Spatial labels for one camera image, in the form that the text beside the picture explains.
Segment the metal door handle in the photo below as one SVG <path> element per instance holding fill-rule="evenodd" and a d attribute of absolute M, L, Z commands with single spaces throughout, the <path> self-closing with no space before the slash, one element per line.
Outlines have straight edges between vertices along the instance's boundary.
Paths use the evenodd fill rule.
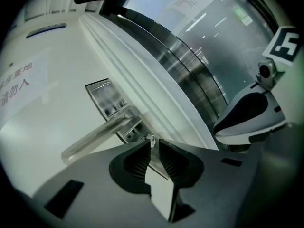
<path fill-rule="evenodd" d="M 64 150 L 61 153 L 62 162 L 70 164 L 91 153 L 113 134 L 116 134 L 120 129 L 126 126 L 132 119 L 138 116 L 139 111 L 135 106 L 126 105 L 120 108 L 105 124 L 94 129 L 92 132 Z"/>

